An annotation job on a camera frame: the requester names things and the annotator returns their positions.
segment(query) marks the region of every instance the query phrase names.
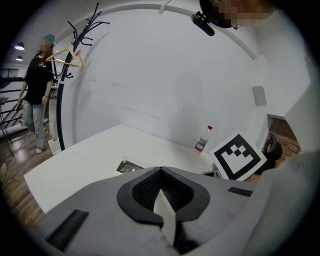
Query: jeans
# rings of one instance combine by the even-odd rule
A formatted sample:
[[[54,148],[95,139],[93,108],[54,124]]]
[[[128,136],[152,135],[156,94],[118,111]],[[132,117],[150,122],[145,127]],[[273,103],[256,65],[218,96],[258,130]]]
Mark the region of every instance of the jeans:
[[[28,101],[23,104],[23,123],[28,130],[34,132],[35,145],[39,150],[45,150],[44,117],[45,106],[42,104],[31,105]]]

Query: wooden hanger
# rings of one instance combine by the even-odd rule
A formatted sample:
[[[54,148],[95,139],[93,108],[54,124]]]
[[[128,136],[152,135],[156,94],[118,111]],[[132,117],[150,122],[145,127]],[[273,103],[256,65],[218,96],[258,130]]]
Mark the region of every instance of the wooden hanger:
[[[65,52],[65,51],[69,51],[73,57],[73,59],[71,60],[70,63],[67,62],[63,62],[60,60],[53,60],[53,57]],[[61,51],[56,52],[55,54],[51,55],[50,57],[48,57],[46,59],[47,62],[57,62],[57,63],[62,63],[62,64],[66,64],[66,65],[70,65],[71,67],[84,67],[85,63],[82,60],[81,57],[81,50],[78,50],[77,53],[74,53],[74,46],[72,44],[67,45],[64,49],[62,49]]]

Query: bottle label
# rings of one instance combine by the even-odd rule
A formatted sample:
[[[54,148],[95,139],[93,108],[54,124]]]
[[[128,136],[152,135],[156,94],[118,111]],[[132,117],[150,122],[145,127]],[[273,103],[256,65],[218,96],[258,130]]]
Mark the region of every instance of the bottle label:
[[[205,148],[207,142],[208,142],[207,140],[205,140],[205,139],[203,139],[203,138],[200,137],[200,140],[199,140],[199,142],[195,145],[195,148],[198,149],[198,150],[200,150],[200,151],[202,151],[202,150]]]

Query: plastic water bottle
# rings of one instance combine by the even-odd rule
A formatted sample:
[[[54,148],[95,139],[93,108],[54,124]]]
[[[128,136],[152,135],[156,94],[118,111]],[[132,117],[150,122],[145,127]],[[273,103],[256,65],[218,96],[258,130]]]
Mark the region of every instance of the plastic water bottle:
[[[211,130],[212,130],[212,127],[208,126],[208,128],[202,133],[199,141],[197,142],[197,144],[194,147],[196,150],[199,150],[200,152],[202,150],[204,150],[204,148],[210,138]]]

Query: coat rack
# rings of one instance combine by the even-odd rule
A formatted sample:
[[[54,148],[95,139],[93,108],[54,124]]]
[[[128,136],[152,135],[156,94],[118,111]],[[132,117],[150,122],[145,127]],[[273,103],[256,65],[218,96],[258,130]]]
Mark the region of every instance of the coat rack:
[[[95,29],[101,24],[110,24],[109,22],[104,22],[104,21],[97,21],[94,22],[95,19],[101,14],[102,11],[97,12],[99,3],[96,4],[94,13],[90,19],[86,18],[85,20],[88,21],[87,25],[84,27],[84,29],[78,34],[77,29],[71,24],[70,21],[68,23],[70,26],[73,28],[73,37],[74,37],[74,42],[72,42],[73,45],[73,52],[76,51],[78,45],[81,43],[84,46],[92,46],[91,43],[84,43],[83,40],[93,40],[92,38],[86,37],[86,34],[90,32],[91,30]],[[66,56],[65,63],[70,63],[72,61],[72,54],[69,52]],[[64,92],[64,84],[65,84],[65,78],[70,79],[73,78],[73,75],[71,73],[68,73],[68,64],[64,64],[62,67],[62,71],[60,74],[57,74],[56,67],[54,65],[54,71],[55,74],[53,74],[56,78],[61,76],[59,85],[58,85],[58,94],[57,94],[57,101],[56,101],[56,124],[57,124],[57,132],[58,132],[58,138],[59,138],[59,143],[61,150],[65,150],[65,143],[64,143],[64,137],[62,133],[62,124],[61,124],[61,104],[62,104],[62,95]]]

